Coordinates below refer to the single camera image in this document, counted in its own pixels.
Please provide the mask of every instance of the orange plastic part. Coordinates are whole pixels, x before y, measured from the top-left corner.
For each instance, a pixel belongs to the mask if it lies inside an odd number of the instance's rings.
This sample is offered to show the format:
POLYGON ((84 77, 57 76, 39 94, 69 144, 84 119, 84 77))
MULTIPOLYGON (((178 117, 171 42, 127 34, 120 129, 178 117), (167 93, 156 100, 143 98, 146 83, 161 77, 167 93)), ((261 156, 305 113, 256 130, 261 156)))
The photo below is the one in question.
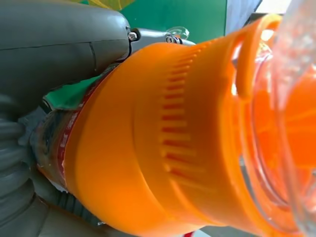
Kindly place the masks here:
POLYGON ((257 210, 240 169, 236 85, 251 95, 267 16, 226 37, 183 46, 158 43, 128 58, 83 108, 65 155, 67 187, 114 228, 137 236, 184 234, 229 225, 283 236, 257 210))

